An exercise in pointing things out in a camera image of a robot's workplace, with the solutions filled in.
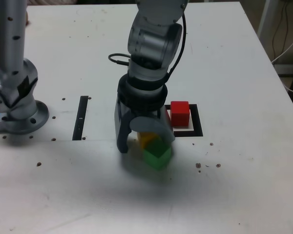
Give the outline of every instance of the cube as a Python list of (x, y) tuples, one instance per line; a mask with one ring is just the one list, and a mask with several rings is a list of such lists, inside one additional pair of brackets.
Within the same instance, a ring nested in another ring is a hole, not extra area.
[(190, 107), (187, 101), (172, 101), (170, 103), (170, 118), (173, 127), (189, 126)]
[(171, 158), (171, 147), (156, 138), (143, 151), (143, 160), (156, 170), (165, 167)]
[(137, 133), (138, 141), (142, 149), (144, 149), (152, 140), (160, 137), (155, 133)]

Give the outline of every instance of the green cube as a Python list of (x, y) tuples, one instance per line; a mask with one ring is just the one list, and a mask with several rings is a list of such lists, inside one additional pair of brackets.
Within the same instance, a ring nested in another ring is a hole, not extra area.
[(143, 160), (156, 170), (166, 166), (171, 158), (171, 147), (156, 138), (143, 151)]

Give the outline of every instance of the yellow cube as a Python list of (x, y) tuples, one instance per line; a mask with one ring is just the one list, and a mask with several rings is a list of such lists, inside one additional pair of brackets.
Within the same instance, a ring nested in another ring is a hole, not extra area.
[(145, 149), (146, 146), (154, 139), (160, 137), (156, 133), (137, 133), (138, 141), (142, 149)]

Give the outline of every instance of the black cable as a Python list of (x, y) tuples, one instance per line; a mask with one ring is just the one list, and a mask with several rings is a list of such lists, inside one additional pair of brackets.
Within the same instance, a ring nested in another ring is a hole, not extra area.
[(184, 27), (184, 31), (183, 31), (183, 35), (182, 35), (182, 44), (181, 44), (180, 53), (178, 55), (178, 58), (177, 58), (175, 64), (173, 65), (173, 67), (169, 71), (169, 74), (168, 74), (165, 82), (167, 82), (169, 80), (171, 74), (173, 73), (173, 71), (175, 70), (176, 66), (178, 65), (178, 63), (179, 63), (179, 61), (181, 59), (181, 56), (182, 56), (182, 54), (184, 52), (184, 49), (185, 49), (186, 37), (187, 37), (187, 23), (186, 23), (185, 14), (182, 15), (182, 24), (183, 24), (183, 27)]
[(114, 63), (117, 63), (119, 65), (129, 66), (129, 62), (112, 59), (112, 57), (114, 57), (114, 56), (121, 56), (121, 57), (130, 58), (130, 55), (116, 53), (116, 54), (111, 54), (108, 56), (108, 60), (110, 60)]
[(284, 7), (285, 7), (286, 3), (287, 3), (287, 2), (284, 2), (284, 4), (283, 4), (282, 10), (281, 10), (281, 18), (280, 18), (280, 22), (279, 22), (279, 24), (278, 24), (278, 26), (277, 26), (277, 28), (276, 28), (276, 30), (275, 30), (274, 36), (273, 36), (273, 38), (272, 38), (273, 60), (275, 60), (275, 58), (276, 58), (275, 49), (274, 49), (274, 38), (275, 38), (275, 36), (277, 35), (277, 32), (278, 32), (278, 30), (279, 30), (279, 27), (280, 27), (280, 25), (281, 25), (281, 23), (282, 23), (282, 20), (283, 20), (283, 10), (284, 10)]
[(287, 37), (288, 37), (288, 31), (289, 31), (289, 19), (288, 19), (288, 5), (289, 5), (289, 3), (290, 3), (290, 0), (287, 1), (287, 5), (285, 6), (285, 19), (286, 19), (286, 24), (287, 24), (287, 32), (285, 33), (281, 54), (284, 51), (285, 44), (286, 44)]

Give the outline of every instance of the black tape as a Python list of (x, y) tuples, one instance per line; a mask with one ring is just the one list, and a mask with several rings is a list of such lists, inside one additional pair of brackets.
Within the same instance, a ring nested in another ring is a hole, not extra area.
[(82, 140), (83, 129), (84, 129), (84, 119), (86, 117), (88, 104), (88, 96), (81, 96), (78, 106), (78, 112), (75, 121), (75, 128), (72, 140)]

